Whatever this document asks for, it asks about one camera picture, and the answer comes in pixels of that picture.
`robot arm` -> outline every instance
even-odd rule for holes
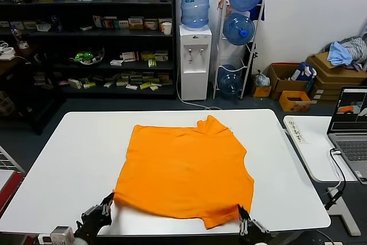
[[[102,200],[101,204],[90,207],[81,214],[76,222],[78,230],[73,234],[71,227],[56,227],[50,235],[39,235],[40,244],[44,245],[94,245],[102,227],[111,225],[111,204],[114,193]],[[238,205],[240,215],[239,243],[255,245],[271,239],[270,233],[258,221],[251,219],[249,213]]]

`laptop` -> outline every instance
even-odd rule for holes
[[[367,87],[343,87],[327,135],[356,178],[367,185]]]

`orange t-shirt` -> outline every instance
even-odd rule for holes
[[[197,127],[136,125],[114,200],[155,215],[201,218],[213,228],[238,219],[237,204],[250,212],[245,154],[213,116]]]

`laptop keyboard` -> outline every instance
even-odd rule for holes
[[[367,161],[367,141],[338,141],[350,161]]]

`water bottle rack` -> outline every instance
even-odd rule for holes
[[[215,61],[215,69],[216,69],[216,74],[215,74],[215,79],[214,79],[214,84],[213,84],[213,99],[216,98],[216,92],[219,91],[218,88],[218,70],[219,68],[224,68],[226,71],[228,72],[238,72],[238,71],[242,71],[244,68],[246,68],[246,73],[245,73],[245,78],[243,78],[243,85],[242,85],[242,89],[241,89],[241,95],[240,95],[240,99],[243,98],[243,94],[245,91],[245,85],[247,82],[247,78],[248,78],[248,74],[249,74],[249,69],[251,68],[251,64],[252,64],[252,57],[255,54],[255,46],[256,46],[256,34],[257,34],[257,30],[259,28],[259,24],[261,22],[261,15],[263,14],[264,11],[264,6],[265,6],[265,0],[262,1],[261,4],[259,4],[258,6],[260,7],[260,13],[259,13],[259,17],[256,20],[256,24],[255,24],[255,32],[253,34],[253,38],[251,40],[252,43],[252,47],[251,49],[249,48],[248,44],[243,45],[242,47],[246,47],[248,49],[248,51],[250,52],[249,58],[248,58],[248,62],[247,65],[244,64],[244,60],[243,60],[243,54],[244,51],[241,51],[241,56],[239,57],[242,67],[236,70],[228,70],[225,67],[223,67],[223,65],[221,64],[221,50],[222,50],[222,43],[224,43],[224,41],[227,40],[227,38],[223,35],[223,24],[224,24],[224,20],[225,20],[225,14],[226,14],[226,10],[227,7],[230,6],[231,4],[229,3],[229,0],[224,0],[224,4],[223,7],[219,7],[219,16],[218,16],[218,26],[217,26],[217,36],[216,36],[216,48],[217,48],[217,55],[216,55],[216,61]]]

